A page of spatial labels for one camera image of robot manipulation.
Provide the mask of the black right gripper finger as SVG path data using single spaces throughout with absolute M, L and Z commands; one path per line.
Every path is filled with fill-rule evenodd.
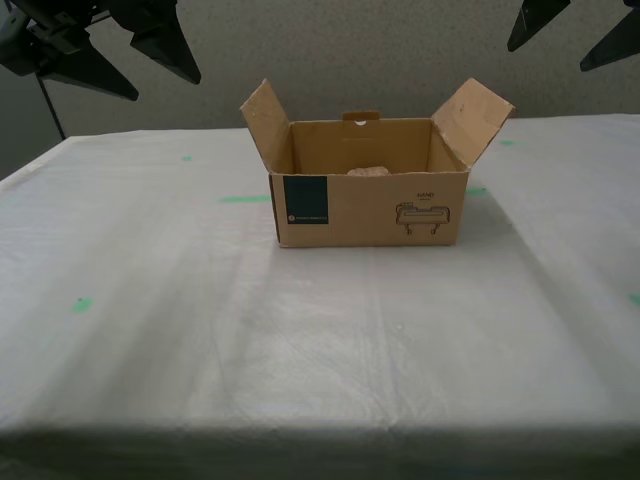
M 524 0 L 507 41 L 508 51 L 522 47 L 570 3 L 570 0 Z
M 624 60 L 639 53 L 640 12 L 632 9 L 581 60 L 580 70 L 587 72 Z

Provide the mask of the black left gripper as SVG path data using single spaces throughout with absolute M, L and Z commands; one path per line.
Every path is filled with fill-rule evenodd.
M 111 17 L 109 1 L 10 1 L 26 31 L 46 45 L 38 76 L 136 101 L 138 90 L 91 43 L 86 29 Z M 118 25 L 130 46 L 180 78 L 198 85 L 201 72 L 177 16 L 177 1 L 119 1 Z

